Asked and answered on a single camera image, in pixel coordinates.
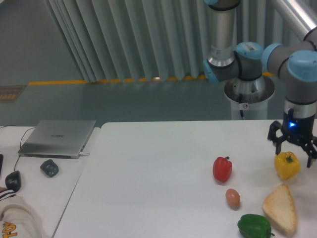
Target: yellow floor stripe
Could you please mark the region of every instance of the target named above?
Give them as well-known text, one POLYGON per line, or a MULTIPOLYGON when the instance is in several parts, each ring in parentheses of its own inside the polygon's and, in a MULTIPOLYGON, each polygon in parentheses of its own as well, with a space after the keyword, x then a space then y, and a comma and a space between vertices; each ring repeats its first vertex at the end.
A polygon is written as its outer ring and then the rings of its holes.
MULTIPOLYGON (((264 76, 271 76, 270 73, 263 73, 264 76)), ((198 78, 193 78, 192 76, 185 76, 182 81, 190 81, 190 80, 205 80, 206 77, 204 75, 198 76, 198 78)), ((153 78, 151 80, 147 80, 146 78, 139 78, 137 82, 149 82, 149 81, 161 81, 160 78, 153 78)), ((178 81, 176 77, 170 77, 167 81, 178 81)), ((96 83, 120 83, 120 79, 102 79, 97 81, 96 83)), ((124 83, 133 83, 134 80, 132 78, 126 78, 122 82, 124 83)), ((66 81, 42 81, 42 82, 29 82, 28 86, 33 85, 57 85, 57 84, 85 84, 87 83, 85 80, 66 80, 66 81)))
POLYGON ((263 72, 262 75, 266 76, 266 77, 274 76, 274 74, 272 74, 270 72, 263 72))

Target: light blue joint cap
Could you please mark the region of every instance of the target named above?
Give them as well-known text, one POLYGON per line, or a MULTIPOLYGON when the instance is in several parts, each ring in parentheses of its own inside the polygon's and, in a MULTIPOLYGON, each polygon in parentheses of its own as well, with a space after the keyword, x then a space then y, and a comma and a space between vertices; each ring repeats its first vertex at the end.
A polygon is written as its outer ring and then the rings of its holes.
POLYGON ((205 3, 207 3, 208 5, 214 5, 218 2, 218 0, 205 0, 205 3))
POLYGON ((317 81, 317 52, 315 51, 297 51, 293 53, 287 64, 289 73, 303 81, 317 81))
POLYGON ((204 60, 203 64, 204 64, 205 76, 208 79, 208 81, 213 84, 218 84, 219 80, 217 79, 216 75, 213 73, 207 60, 204 60))
POLYGON ((241 42, 236 47, 236 52, 245 58, 251 60, 260 60, 263 53, 263 48, 255 42, 241 42))
POLYGON ((278 46, 281 46, 281 45, 282 45, 281 43, 273 43, 273 44, 269 45, 268 47, 266 47, 265 50, 263 51, 261 62, 262 62, 262 65, 264 67, 264 71, 269 72, 269 69, 267 67, 268 58, 271 55, 271 53, 274 51, 274 49, 278 46))

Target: green bell pepper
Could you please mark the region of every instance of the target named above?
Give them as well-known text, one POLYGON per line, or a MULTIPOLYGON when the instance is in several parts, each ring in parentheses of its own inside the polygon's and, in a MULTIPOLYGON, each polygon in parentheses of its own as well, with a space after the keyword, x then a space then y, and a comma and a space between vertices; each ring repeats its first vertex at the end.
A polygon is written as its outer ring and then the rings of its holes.
POLYGON ((238 221, 238 228, 244 238, 270 238, 271 224, 267 218, 257 214, 243 215, 238 221))

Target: blue led light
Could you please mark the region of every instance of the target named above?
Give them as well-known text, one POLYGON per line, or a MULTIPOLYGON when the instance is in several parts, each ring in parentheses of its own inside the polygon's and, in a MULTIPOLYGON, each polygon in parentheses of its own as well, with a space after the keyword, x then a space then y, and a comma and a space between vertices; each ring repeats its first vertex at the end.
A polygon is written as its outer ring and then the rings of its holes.
POLYGON ((294 126, 296 126, 295 123, 289 122, 289 124, 288 124, 288 127, 289 127, 289 128, 294 127, 294 126))

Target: yellow bell pepper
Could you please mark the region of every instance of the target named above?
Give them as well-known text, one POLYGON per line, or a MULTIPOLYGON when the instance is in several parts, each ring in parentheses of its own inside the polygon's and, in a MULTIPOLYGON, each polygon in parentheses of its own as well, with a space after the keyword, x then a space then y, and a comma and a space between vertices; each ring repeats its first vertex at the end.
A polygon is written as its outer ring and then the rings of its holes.
POLYGON ((276 155, 274 165, 282 180, 295 176, 301 168, 301 164, 293 152, 281 152, 276 155))

